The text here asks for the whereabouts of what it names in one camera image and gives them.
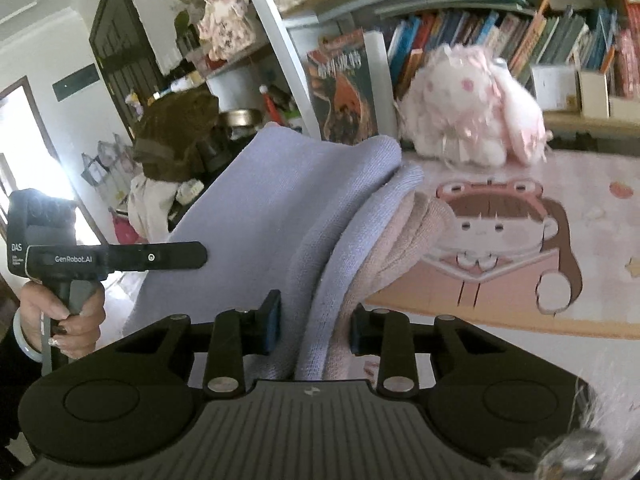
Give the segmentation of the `person's left hand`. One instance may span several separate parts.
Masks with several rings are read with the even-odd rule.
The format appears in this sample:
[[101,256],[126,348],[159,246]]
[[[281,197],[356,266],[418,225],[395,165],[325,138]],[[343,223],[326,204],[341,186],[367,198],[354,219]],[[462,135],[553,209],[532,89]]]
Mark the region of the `person's left hand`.
[[58,322],[53,336],[48,339],[48,345],[58,348],[70,359],[78,360],[96,350],[96,343],[101,336],[101,324],[105,320],[104,288],[97,284],[81,312],[71,315],[62,301],[46,286],[27,282],[21,289],[17,312],[22,334],[32,350],[42,350],[40,321],[44,315]]

